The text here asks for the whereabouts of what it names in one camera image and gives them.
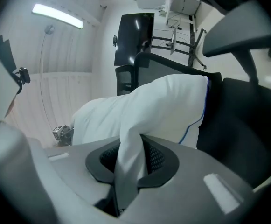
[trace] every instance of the black monitor screen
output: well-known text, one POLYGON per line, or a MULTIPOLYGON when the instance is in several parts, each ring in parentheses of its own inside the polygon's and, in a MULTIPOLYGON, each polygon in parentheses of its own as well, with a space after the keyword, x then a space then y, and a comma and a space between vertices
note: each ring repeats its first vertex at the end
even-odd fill
POLYGON ((122 15, 115 65, 133 65, 139 52, 151 52, 154 13, 122 15))

